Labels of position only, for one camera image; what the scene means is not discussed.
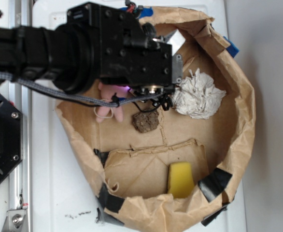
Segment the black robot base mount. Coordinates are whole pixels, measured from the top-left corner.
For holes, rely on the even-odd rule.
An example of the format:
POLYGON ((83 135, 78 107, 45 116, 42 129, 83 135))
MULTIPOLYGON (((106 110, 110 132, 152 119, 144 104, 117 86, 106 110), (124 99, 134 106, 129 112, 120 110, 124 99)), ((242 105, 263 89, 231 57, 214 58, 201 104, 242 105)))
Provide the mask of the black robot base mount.
POLYGON ((21 162, 22 114, 0 94, 0 184, 21 162))

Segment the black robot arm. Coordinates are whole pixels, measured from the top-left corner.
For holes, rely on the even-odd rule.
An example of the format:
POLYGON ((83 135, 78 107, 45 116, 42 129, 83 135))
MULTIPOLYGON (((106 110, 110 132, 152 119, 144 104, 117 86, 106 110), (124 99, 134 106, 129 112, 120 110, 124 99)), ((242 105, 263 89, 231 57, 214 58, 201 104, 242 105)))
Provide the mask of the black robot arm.
POLYGON ((50 80, 68 94, 83 93, 96 80, 105 85, 152 87, 171 93, 183 61, 136 13, 87 2, 67 12, 55 30, 0 28, 0 71, 35 81, 50 80))

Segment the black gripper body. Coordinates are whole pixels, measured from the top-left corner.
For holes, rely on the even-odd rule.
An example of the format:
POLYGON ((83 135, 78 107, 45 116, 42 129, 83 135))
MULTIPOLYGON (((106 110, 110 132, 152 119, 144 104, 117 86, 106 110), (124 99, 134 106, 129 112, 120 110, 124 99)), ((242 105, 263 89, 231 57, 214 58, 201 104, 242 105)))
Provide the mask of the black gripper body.
POLYGON ((153 24, 140 24, 145 8, 131 1, 116 9, 87 2, 67 12, 67 26, 79 47, 80 73, 72 91, 95 80, 131 87, 139 94, 171 94, 182 77, 182 57, 153 24))

